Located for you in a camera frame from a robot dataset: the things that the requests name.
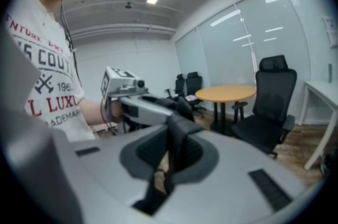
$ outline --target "black slot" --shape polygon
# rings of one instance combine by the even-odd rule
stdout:
[[[86,148],[86,149],[75,151],[75,153],[78,156],[84,156],[84,155],[92,154],[92,153],[99,152],[99,151],[100,149],[98,147],[91,147],[91,148]]]
[[[249,176],[275,212],[292,202],[292,199],[264,170],[249,172]]]

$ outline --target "wooden floor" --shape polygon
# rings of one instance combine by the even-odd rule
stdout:
[[[213,113],[204,113],[204,118],[195,116],[195,122],[203,128],[209,129],[213,122]],[[294,173],[307,188],[323,179],[319,160],[309,170],[305,170],[304,165],[321,141],[325,129],[325,125],[296,125],[292,132],[288,134],[284,143],[278,145],[275,149],[275,152],[278,153],[276,161]],[[338,128],[336,127],[325,151],[330,152],[337,146]]]

